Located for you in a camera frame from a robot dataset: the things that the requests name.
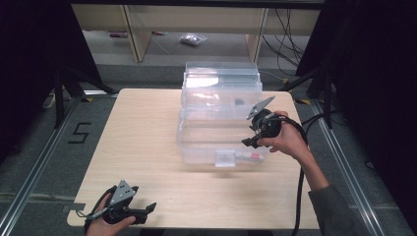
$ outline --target cabinet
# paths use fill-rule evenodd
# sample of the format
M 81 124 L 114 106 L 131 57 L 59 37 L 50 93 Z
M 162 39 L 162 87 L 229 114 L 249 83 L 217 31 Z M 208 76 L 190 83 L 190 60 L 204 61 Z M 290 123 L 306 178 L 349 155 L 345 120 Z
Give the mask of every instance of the cabinet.
M 245 34 L 251 61 L 257 62 L 263 34 L 284 34 L 274 9 L 73 4 L 83 30 L 126 31 L 137 62 L 143 60 L 152 31 Z M 287 10 L 277 10 L 284 25 Z M 293 35 L 311 35 L 319 10 L 290 10 Z

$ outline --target human hand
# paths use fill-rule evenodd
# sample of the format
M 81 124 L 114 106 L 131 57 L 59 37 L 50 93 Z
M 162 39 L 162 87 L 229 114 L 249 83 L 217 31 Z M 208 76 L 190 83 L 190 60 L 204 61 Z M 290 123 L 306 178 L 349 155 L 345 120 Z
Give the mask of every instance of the human hand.
M 288 113 L 285 111 L 274 111 L 273 113 L 288 117 Z M 281 131 L 277 137 L 262 138 L 257 141 L 257 144 L 259 146 L 272 146 L 269 150 L 270 152 L 280 150 L 285 154 L 291 155 L 296 160 L 300 160 L 301 158 L 304 158 L 304 156 L 311 155 L 309 148 L 301 137 L 301 134 L 293 125 L 285 121 L 281 121 Z
M 97 207 L 97 211 L 100 211 L 104 208 L 105 203 L 110 198 L 111 194 L 107 194 L 101 203 Z M 93 220 L 87 231 L 87 236 L 115 236 L 117 233 L 127 228 L 129 225 L 135 222 L 136 218 L 134 216 L 127 217 L 122 221 L 109 224 L 102 217 L 99 219 Z

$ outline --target wooden table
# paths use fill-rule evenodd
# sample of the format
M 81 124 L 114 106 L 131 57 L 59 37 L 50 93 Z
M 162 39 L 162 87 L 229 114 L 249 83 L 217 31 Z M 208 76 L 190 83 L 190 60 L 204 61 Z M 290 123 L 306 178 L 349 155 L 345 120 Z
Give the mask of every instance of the wooden table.
M 291 95 L 275 95 L 269 110 L 299 121 Z M 156 209 L 145 225 L 157 228 L 286 229 L 295 222 L 299 164 L 270 153 L 261 164 L 216 168 L 185 164 L 176 146 L 180 89 L 123 89 L 114 104 L 75 203 L 90 212 L 105 190 L 125 179 L 139 186 L 131 208 Z M 307 184 L 300 228 L 319 228 Z M 73 226 L 84 225 L 74 211 Z

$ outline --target sleeve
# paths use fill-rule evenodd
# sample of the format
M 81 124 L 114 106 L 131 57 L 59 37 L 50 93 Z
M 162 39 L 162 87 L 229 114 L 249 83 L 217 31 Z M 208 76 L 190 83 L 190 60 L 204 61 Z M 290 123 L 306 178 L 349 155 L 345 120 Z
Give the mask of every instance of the sleeve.
M 371 235 L 333 185 L 309 196 L 323 235 Z

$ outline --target transparent plastic box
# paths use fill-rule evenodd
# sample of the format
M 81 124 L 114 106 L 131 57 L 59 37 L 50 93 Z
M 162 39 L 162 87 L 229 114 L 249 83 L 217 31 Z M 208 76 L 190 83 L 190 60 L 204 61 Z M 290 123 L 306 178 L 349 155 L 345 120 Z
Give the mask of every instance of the transparent plastic box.
M 261 100 L 256 64 L 187 63 L 177 131 L 184 162 L 218 167 L 262 162 L 267 148 L 241 143 L 254 136 L 246 117 Z

